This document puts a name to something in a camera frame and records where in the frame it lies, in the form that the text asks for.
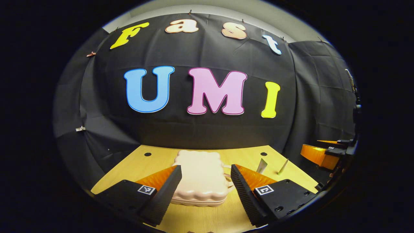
pink letter m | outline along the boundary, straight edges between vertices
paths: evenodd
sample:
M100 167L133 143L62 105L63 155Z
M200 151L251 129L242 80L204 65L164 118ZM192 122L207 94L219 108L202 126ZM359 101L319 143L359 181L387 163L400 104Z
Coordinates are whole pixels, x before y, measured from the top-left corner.
M213 73L208 68L192 68L188 71L194 79L193 102L187 108L187 112L193 115L200 115L207 112L203 105L203 97L213 113L219 110L220 105L227 97L226 105L221 110L227 115L240 115L244 112L241 106L243 100L243 85L247 75L238 71L231 71L227 74L221 86L217 83Z

table surface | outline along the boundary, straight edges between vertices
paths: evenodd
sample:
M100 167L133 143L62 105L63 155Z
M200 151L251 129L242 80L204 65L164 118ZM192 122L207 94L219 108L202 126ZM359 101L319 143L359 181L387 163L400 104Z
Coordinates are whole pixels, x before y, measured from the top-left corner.
M135 182L168 168L174 163L174 158L179 150L141 145L102 177L91 192L98 194L121 180ZM260 159L263 158L268 163L263 175L276 181L290 179L310 192L317 192L315 186L318 183L291 162L287 163L281 174L277 174L286 162L286 158L270 146L195 151L218 152L224 164L239 164L254 171L259 166ZM224 171L230 174L230 169L224 168ZM184 206L170 203L161 224L156 228L168 233L187 233L188 231L195 233L210 231L239 233L254 229L255 226L251 225L237 191L234 189L227 195L226 201L217 207Z

black fabric backdrop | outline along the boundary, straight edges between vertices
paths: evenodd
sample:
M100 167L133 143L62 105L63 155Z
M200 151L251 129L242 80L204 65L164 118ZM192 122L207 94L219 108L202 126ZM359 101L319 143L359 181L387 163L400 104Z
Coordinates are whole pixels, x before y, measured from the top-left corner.
M195 33L168 34L171 21L194 19ZM123 46L110 50L123 29L149 22ZM303 143L350 139L355 104L344 60L320 41L289 45L263 29L244 24L243 40L221 34L225 22L241 22L205 14L164 15L107 33L97 31L64 70L55 96L54 131L64 162L86 190L139 145L186 149L244 148L271 145L317 181L326 172L300 155ZM262 35L278 42L276 55ZM96 56L87 58L91 51ZM155 113L139 113L126 100L126 71L144 68L142 95L156 97L157 66L173 66L168 104ZM205 67L222 83L228 72L248 75L243 88L245 112L221 111L190 115L193 79L188 70ZM265 82L280 85L273 119L260 116L265 107ZM86 130L75 132L85 126Z

plastic case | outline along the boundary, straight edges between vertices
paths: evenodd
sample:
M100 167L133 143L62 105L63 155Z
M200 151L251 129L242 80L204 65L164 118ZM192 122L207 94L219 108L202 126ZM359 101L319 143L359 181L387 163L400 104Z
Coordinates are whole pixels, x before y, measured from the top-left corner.
M183 177L171 200L173 204L219 206L234 189L223 170L229 166L220 160L219 153L181 150L174 159L175 165L181 165Z

white wall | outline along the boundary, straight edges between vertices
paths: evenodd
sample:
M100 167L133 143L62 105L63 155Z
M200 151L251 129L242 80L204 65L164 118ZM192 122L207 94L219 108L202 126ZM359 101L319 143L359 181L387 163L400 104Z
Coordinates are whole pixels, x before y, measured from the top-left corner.
M193 13L221 15L240 21L244 19L246 23L284 37L288 42L319 41L319 38L327 41L300 19L261 0L153 0L131 9L129 16L124 14L118 17L104 29L111 32L116 27L123 27L147 18L188 13L190 10L193 10Z

